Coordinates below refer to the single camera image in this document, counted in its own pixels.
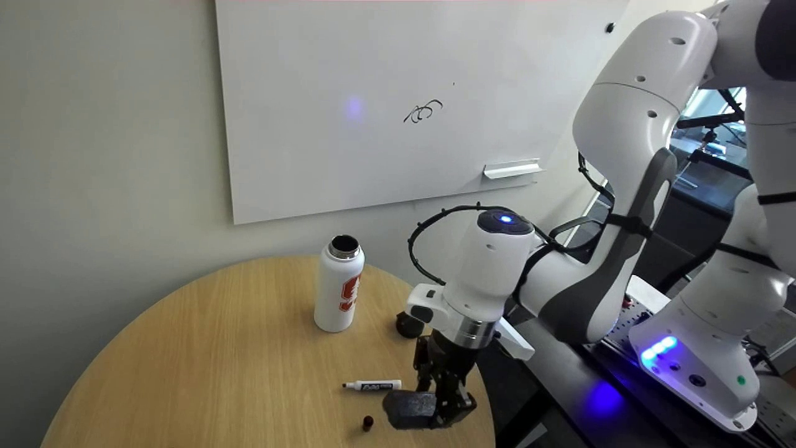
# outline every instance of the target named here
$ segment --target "marker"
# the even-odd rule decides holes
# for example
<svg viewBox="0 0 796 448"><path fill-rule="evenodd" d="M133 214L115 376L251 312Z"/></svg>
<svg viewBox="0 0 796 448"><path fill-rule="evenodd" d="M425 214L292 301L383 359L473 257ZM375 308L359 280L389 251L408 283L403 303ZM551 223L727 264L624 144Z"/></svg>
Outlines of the marker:
<svg viewBox="0 0 796 448"><path fill-rule="evenodd" d="M386 382L349 382L343 383L349 392L360 392L360 393L381 393L381 392L398 392L400 378L386 378Z"/></svg>
<svg viewBox="0 0 796 448"><path fill-rule="evenodd" d="M538 174L538 173L542 173L541 164L522 163L522 164L486 164L480 174L486 179L512 179L512 176L531 176L531 174Z"/></svg>

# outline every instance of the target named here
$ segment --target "floor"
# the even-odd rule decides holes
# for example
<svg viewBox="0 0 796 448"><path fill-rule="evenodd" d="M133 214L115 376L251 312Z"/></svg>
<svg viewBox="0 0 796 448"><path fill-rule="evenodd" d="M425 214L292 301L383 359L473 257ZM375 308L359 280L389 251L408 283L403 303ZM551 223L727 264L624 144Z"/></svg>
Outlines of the floor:
<svg viewBox="0 0 796 448"><path fill-rule="evenodd" d="M538 393L538 383L522 363L508 359L495 343L483 351L477 367L490 393L495 430L501 434L501 428L517 415L521 407ZM569 428L561 410L551 409L542 427L546 434L527 443L527 448L584 448L582 438Z"/></svg>

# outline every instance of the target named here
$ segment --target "round table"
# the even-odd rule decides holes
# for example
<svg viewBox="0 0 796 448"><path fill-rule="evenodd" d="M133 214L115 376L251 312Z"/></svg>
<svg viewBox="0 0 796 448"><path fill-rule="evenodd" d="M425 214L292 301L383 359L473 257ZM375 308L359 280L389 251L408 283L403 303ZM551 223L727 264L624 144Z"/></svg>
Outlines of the round table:
<svg viewBox="0 0 796 448"><path fill-rule="evenodd" d="M444 430L394 430L381 395L343 382L416 387L413 342L395 333L408 286L367 269L349 332L314 325L316 259L257 259L169 293L115 336L73 387L46 447L493 447L477 368L477 409Z"/></svg>

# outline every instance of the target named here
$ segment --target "blue light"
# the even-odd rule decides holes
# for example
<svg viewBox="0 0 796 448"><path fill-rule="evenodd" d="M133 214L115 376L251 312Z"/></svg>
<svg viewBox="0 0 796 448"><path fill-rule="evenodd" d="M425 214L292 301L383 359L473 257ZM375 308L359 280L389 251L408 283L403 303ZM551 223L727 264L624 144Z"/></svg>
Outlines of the blue light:
<svg viewBox="0 0 796 448"><path fill-rule="evenodd" d="M661 342L656 342L655 346L650 346L644 353L641 353L641 367L648 372L651 372L656 367L656 359L675 351L676 349L676 338L675 336L668 336Z"/></svg>
<svg viewBox="0 0 796 448"><path fill-rule="evenodd" d="M618 413L621 409L624 399L620 395L620 392L615 387L609 387L607 382L599 382L588 399L588 413L592 418L609 418L613 413Z"/></svg>
<svg viewBox="0 0 796 448"><path fill-rule="evenodd" d="M352 98L347 99L347 115L349 115L349 119L360 119L360 118L367 115L367 102L363 102L363 98L352 96Z"/></svg>

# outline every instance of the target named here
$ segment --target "small black object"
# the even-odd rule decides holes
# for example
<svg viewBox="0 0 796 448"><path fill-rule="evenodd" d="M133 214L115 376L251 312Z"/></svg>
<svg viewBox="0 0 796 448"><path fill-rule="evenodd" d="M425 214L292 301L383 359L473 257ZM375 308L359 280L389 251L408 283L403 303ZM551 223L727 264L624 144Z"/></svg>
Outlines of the small black object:
<svg viewBox="0 0 796 448"><path fill-rule="evenodd" d="M374 415L367 415L363 418L363 430L369 434L374 428L374 424L375 424Z"/></svg>
<svg viewBox="0 0 796 448"><path fill-rule="evenodd" d="M391 392L383 399L383 410L394 428L439 428L435 409L439 399L432 393Z"/></svg>
<svg viewBox="0 0 796 448"><path fill-rule="evenodd" d="M697 387L697 389L704 389L707 387L707 382L701 378L701 376L689 376L689 382Z"/></svg>
<svg viewBox="0 0 796 448"><path fill-rule="evenodd" d="M403 338L419 338L422 333L422 322L408 316L406 312L400 312L395 316L395 332L403 336Z"/></svg>

